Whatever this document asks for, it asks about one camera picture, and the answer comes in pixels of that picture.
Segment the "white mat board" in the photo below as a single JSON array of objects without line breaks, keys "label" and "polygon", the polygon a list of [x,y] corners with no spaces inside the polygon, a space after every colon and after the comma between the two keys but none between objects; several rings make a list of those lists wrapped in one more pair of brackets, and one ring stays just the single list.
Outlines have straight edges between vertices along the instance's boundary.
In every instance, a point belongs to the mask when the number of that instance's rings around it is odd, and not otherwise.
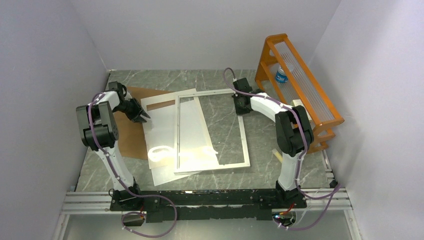
[{"label": "white mat board", "polygon": [[[150,169],[174,166],[177,92],[143,98],[150,119],[143,124]],[[180,99],[180,167],[193,172],[218,165],[198,97]]]}]

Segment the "brown backing board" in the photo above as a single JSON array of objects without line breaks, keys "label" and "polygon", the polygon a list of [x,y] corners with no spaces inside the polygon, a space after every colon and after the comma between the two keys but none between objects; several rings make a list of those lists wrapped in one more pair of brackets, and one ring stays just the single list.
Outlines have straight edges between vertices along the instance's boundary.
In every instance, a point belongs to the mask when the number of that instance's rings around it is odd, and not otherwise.
[{"label": "brown backing board", "polygon": [[[167,90],[131,86],[128,86],[127,90],[138,101],[170,93]],[[120,111],[115,112],[113,115],[118,128],[119,139],[117,143],[121,155],[128,158],[147,160],[148,150],[143,125],[132,122]]]}]

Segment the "clear glass pane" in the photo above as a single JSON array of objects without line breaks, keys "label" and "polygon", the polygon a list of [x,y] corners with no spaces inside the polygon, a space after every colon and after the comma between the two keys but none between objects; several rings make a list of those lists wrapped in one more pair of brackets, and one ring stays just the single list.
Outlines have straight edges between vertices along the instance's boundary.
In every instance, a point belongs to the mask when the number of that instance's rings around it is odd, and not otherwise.
[{"label": "clear glass pane", "polygon": [[199,98],[178,96],[175,107],[174,173],[188,174],[218,167],[218,153],[214,150]]}]

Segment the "white photo sheet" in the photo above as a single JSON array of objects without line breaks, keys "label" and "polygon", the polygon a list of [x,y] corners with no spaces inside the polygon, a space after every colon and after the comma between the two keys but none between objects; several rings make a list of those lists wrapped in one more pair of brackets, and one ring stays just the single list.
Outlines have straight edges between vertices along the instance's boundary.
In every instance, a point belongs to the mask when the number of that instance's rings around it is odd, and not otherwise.
[{"label": "white photo sheet", "polygon": [[145,133],[145,139],[148,165],[155,186],[198,173],[174,173],[175,110],[174,105],[150,110],[152,123]]}]

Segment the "silver picture frame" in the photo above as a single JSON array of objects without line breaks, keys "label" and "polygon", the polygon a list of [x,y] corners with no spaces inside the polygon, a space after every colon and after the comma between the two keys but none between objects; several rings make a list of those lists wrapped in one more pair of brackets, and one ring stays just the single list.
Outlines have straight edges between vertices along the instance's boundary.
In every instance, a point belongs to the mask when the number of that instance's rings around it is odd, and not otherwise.
[{"label": "silver picture frame", "polygon": [[247,168],[251,166],[244,119],[242,116],[238,116],[237,120],[243,153],[243,162],[219,164],[217,157],[218,152],[213,148],[209,130],[205,122],[200,123],[201,127],[199,128],[199,132],[206,136],[206,145],[181,148],[181,99],[192,98],[195,103],[199,103],[199,97],[231,95],[233,93],[234,91],[231,89],[216,89],[199,92],[195,91],[193,93],[183,93],[180,91],[175,94],[174,173],[176,175],[187,175],[189,173],[203,171]]}]

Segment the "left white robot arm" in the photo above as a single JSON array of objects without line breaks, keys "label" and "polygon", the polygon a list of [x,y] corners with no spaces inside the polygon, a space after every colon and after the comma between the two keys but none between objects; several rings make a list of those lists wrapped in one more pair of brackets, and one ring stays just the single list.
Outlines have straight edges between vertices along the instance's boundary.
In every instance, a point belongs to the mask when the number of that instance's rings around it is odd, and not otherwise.
[{"label": "left white robot arm", "polygon": [[118,200],[123,200],[130,210],[137,210],[142,206],[143,196],[120,153],[115,112],[124,113],[135,123],[145,123],[150,118],[129,92],[108,90],[97,94],[90,103],[76,108],[78,130],[82,143],[103,161]]}]

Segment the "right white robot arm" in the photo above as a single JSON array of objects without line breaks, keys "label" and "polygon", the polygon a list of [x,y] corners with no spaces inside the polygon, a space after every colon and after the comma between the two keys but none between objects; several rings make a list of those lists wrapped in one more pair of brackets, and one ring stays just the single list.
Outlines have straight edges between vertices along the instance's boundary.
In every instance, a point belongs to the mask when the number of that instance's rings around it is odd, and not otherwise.
[{"label": "right white robot arm", "polygon": [[276,141],[282,152],[283,161],[277,185],[281,190],[275,193],[275,202],[282,208],[288,207],[295,199],[294,193],[300,188],[300,170],[314,136],[308,114],[303,106],[289,106],[273,99],[266,93],[239,92],[232,95],[237,115],[252,111],[261,113],[275,123]]}]

